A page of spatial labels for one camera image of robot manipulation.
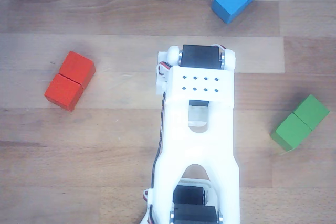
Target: wire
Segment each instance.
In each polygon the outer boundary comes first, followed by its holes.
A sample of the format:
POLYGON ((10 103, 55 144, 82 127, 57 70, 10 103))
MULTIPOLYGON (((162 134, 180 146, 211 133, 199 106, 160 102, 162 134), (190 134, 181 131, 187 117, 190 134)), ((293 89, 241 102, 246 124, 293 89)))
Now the wire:
POLYGON ((222 45, 220 45, 220 44, 217 44, 217 43, 212 44, 211 46, 212 46, 212 47, 219 47, 219 48, 221 48, 222 50, 226 49, 224 46, 222 46, 222 45))
POLYGON ((149 224, 155 224, 152 216, 152 210, 153 210, 153 205, 150 206, 149 208, 149 224))
MULTIPOLYGON (((154 163, 153 163, 153 169, 152 169, 152 188, 154 188, 154 174, 155 174, 155 165, 156 165, 156 161, 158 161, 159 158, 159 154, 160 154, 160 150, 161 150, 161 144, 162 144, 162 130, 163 130, 163 113, 164 113, 164 102, 166 100, 166 92, 163 93, 163 97, 162 97, 162 105, 161 105, 161 123, 160 123, 160 138, 159 138, 159 146, 157 149, 157 153, 156 153, 156 157, 154 159, 154 163)), ((153 205, 150 206, 149 209, 149 223, 150 224, 155 224, 154 220, 153 220, 153 216, 152 216, 152 209, 153 209, 153 205)))
POLYGON ((156 157, 154 159, 153 163, 153 169, 152 169, 152 188, 154 188, 154 174, 155 174, 155 165, 156 161, 158 161, 158 157, 160 154, 161 144, 162 144, 162 129, 163 129, 163 112, 164 112, 164 102, 166 100, 166 92, 163 93, 162 97, 162 105, 161 105, 161 123, 160 123, 160 138, 159 138, 159 146, 157 149, 156 157))
POLYGON ((142 198, 147 202, 147 197, 148 197, 148 189, 143 191, 142 198))
POLYGON ((165 73, 162 73, 160 71, 161 67, 165 70, 165 72, 168 72, 172 65, 168 64, 167 62, 161 61, 159 64, 156 65, 156 74, 158 76, 164 76, 165 73))

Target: hole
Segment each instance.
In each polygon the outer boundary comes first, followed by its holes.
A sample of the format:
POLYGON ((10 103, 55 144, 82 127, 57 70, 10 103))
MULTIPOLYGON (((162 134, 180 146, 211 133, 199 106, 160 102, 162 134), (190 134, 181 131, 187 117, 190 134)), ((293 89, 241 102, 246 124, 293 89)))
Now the hole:
POLYGON ((188 126, 195 133, 206 132, 208 129, 208 107, 189 106, 188 126))
POLYGON ((184 171, 183 178, 198 178, 209 180, 206 170, 201 165, 190 165, 184 171))

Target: wooden table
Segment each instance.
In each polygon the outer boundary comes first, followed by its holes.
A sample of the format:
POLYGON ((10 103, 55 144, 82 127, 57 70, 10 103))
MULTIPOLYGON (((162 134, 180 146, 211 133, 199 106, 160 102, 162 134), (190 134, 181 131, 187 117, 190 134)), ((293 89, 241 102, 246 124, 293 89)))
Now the wooden table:
POLYGON ((256 0, 229 25, 210 5, 0 0, 0 223, 139 223, 159 137, 157 52, 212 43, 237 57, 242 224, 336 223, 336 0, 256 0), (70 50, 97 67, 72 113, 44 97, 70 50), (331 113, 283 154, 269 132, 308 94, 331 113))

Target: green wooden block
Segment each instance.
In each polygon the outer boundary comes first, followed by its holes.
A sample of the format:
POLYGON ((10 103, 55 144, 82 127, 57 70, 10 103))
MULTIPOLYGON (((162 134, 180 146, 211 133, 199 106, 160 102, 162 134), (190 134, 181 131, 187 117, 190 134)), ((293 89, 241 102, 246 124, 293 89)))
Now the green wooden block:
POLYGON ((272 133, 271 137, 283 149, 290 151, 298 147, 311 129, 295 114, 291 113, 272 133))
POLYGON ((329 110, 311 94, 293 113, 310 127, 311 130, 314 130, 328 115, 329 110))

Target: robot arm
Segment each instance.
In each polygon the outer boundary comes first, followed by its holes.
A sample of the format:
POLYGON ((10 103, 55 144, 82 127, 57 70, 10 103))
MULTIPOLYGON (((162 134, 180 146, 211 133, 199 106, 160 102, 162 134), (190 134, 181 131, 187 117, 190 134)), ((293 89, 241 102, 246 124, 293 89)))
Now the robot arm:
POLYGON ((235 53, 225 48, 219 53, 218 46, 184 45, 181 51, 173 46, 159 52, 158 62, 162 152, 154 162, 141 224, 239 224, 239 168, 233 156, 235 53), (201 115, 207 126, 202 133, 189 127, 190 111, 198 106, 207 109, 201 115), (181 179, 192 164, 203 166, 210 181, 181 179), (181 195, 195 200, 181 200, 181 195))

